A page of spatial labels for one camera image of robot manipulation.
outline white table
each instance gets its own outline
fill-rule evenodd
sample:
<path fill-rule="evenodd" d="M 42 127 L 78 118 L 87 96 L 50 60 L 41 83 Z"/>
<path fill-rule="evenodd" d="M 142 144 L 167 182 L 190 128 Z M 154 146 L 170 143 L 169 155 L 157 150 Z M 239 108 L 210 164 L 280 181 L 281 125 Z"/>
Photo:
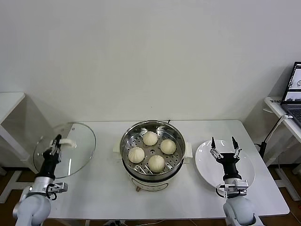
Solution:
<path fill-rule="evenodd" d="M 280 97 L 266 97 L 264 99 L 264 102 L 269 106 L 269 108 L 278 118 L 286 114 L 286 111 L 280 105 Z M 298 126 L 293 119 L 286 119 L 283 121 L 283 124 L 290 130 L 292 135 L 290 137 L 283 138 L 281 142 L 278 142 L 271 148 L 271 151 L 264 155 L 263 159 L 266 163 L 266 166 L 269 166 L 272 162 L 274 162 L 282 152 L 287 150 L 287 147 L 292 147 L 292 143 L 294 143 L 295 140 L 301 143 L 300 126 Z M 301 172 L 301 164 L 293 170 L 294 174 L 297 174 L 298 172 Z M 282 169 L 276 169 L 276 173 L 280 177 L 280 180 L 276 181 L 278 187 L 286 187 L 294 201 L 301 200 L 301 197 L 298 195 L 297 191 L 285 175 L 284 171 Z"/>
<path fill-rule="evenodd" d="M 17 167 L 25 166 L 37 172 L 32 163 L 31 153 L 40 136 L 48 134 L 48 131 L 52 132 L 50 125 L 35 104 L 29 98 L 25 98 L 24 93 L 0 93 L 1 164 L 11 167 L 11 162 L 19 161 Z M 30 185 L 27 182 L 17 182 L 21 173 L 14 172 L 0 195 L 0 203 L 5 203 L 12 190 L 24 189 Z"/>
<path fill-rule="evenodd" d="M 91 161 L 67 182 L 68 192 L 51 202 L 50 218 L 61 219 L 193 219 L 224 218 L 225 199 L 216 195 L 197 172 L 194 161 L 182 166 L 172 186 L 159 192 L 136 192 L 121 160 L 112 149 L 135 122 L 86 122 L 96 134 Z M 197 147 L 214 136 L 231 142 L 234 136 L 254 165 L 256 179 L 247 198 L 260 216 L 282 215 L 289 208 L 240 121 L 171 121 Z"/>

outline glass lid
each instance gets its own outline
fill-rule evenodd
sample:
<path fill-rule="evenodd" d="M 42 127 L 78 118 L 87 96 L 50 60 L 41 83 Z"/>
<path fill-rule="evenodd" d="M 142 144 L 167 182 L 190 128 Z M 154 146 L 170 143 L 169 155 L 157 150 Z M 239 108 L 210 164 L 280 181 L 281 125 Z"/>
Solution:
<path fill-rule="evenodd" d="M 55 177 L 65 178 L 82 169 L 92 158 L 96 148 L 96 137 L 91 128 L 83 123 L 68 122 L 53 128 L 54 136 L 41 137 L 33 153 L 33 164 L 40 171 L 44 161 L 43 152 L 58 134 L 68 139 L 61 145 L 61 162 L 56 165 Z"/>

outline stainless steel steamer basket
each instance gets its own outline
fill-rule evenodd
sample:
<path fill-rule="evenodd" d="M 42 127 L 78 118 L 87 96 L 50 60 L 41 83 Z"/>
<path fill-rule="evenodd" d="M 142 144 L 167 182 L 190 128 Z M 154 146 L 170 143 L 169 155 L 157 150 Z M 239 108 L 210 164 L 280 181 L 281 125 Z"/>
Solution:
<path fill-rule="evenodd" d="M 143 143 L 143 136 L 147 131 L 157 134 L 158 142 L 153 146 Z M 165 139 L 171 139 L 176 144 L 174 154 L 161 152 L 160 144 Z M 145 158 L 140 163 L 132 163 L 128 159 L 128 152 L 133 147 L 144 150 Z M 182 134 L 172 125 L 156 120 L 142 121 L 130 127 L 120 141 L 120 155 L 126 170 L 135 178 L 144 182 L 161 182 L 173 177 L 181 168 L 185 154 L 185 141 Z M 152 172 L 148 167 L 150 157 L 161 155 L 165 159 L 162 172 Z"/>

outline white robotic arm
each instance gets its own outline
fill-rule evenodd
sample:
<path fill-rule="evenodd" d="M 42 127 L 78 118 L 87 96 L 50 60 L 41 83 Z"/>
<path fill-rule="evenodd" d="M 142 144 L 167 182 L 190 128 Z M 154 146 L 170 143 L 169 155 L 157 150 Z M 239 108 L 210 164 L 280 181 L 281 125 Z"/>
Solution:
<path fill-rule="evenodd" d="M 20 201 L 13 210 L 13 216 L 17 218 L 16 226 L 40 225 L 50 214 L 49 200 L 55 200 L 56 193 L 68 190 L 65 182 L 53 183 L 55 167 L 61 161 L 61 139 L 62 136 L 58 135 L 43 153 L 44 162 L 40 173 L 33 185 L 23 190 Z"/>
<path fill-rule="evenodd" d="M 236 169 L 242 149 L 238 147 L 234 137 L 232 137 L 232 141 L 234 153 L 219 153 L 215 147 L 214 138 L 212 138 L 210 150 L 212 156 L 224 168 L 223 181 L 225 184 L 217 186 L 215 191 L 220 197 L 227 199 L 223 206 L 226 223 L 231 226 L 264 226 L 255 214 L 252 202 L 243 197 L 249 186 L 247 180 L 243 180 Z"/>

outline white desk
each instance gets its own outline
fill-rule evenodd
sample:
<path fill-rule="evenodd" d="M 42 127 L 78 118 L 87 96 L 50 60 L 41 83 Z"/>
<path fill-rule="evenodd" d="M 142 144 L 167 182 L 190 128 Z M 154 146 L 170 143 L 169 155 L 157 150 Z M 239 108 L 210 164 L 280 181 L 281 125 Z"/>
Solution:
<path fill-rule="evenodd" d="M 270 109 L 275 113 L 275 115 L 280 118 L 282 115 L 286 114 L 285 110 L 281 107 L 280 97 L 266 97 L 264 102 L 270 107 Z M 283 124 L 290 130 L 292 136 L 288 139 L 284 139 L 281 142 L 275 144 L 271 151 L 269 151 L 266 155 L 264 155 L 263 159 L 266 163 L 266 166 L 269 166 L 272 162 L 276 160 L 276 158 L 284 151 L 287 150 L 287 147 L 292 146 L 292 143 L 297 139 L 301 142 L 301 129 L 293 119 L 286 119 L 283 121 Z M 301 164 L 293 170 L 294 174 L 297 174 L 301 171 Z M 298 195 L 297 191 L 289 181 L 288 177 L 284 173 L 282 169 L 276 169 L 276 173 L 279 175 L 280 180 L 277 180 L 276 183 L 278 187 L 285 187 L 287 191 L 291 195 L 294 201 L 301 200 L 301 197 Z"/>
<path fill-rule="evenodd" d="M 280 105 L 280 97 L 266 97 L 264 102 L 270 107 L 270 109 L 275 113 L 275 115 L 280 118 L 282 115 L 286 114 L 285 110 Z M 286 119 L 282 122 L 290 132 L 295 136 L 295 138 L 301 143 L 301 128 L 298 126 L 293 119 Z"/>
<path fill-rule="evenodd" d="M 159 192 L 135 191 L 121 160 L 112 149 L 135 122 L 86 122 L 96 134 L 96 151 L 79 172 L 56 182 L 67 182 L 68 191 L 51 202 L 50 218 L 61 219 L 192 219 L 224 218 L 225 199 L 216 195 L 197 172 L 194 161 L 182 166 L 172 185 Z M 247 198 L 260 216 L 289 213 L 272 176 L 240 121 L 171 121 L 196 148 L 214 136 L 231 142 L 231 136 L 248 154 L 256 179 Z"/>

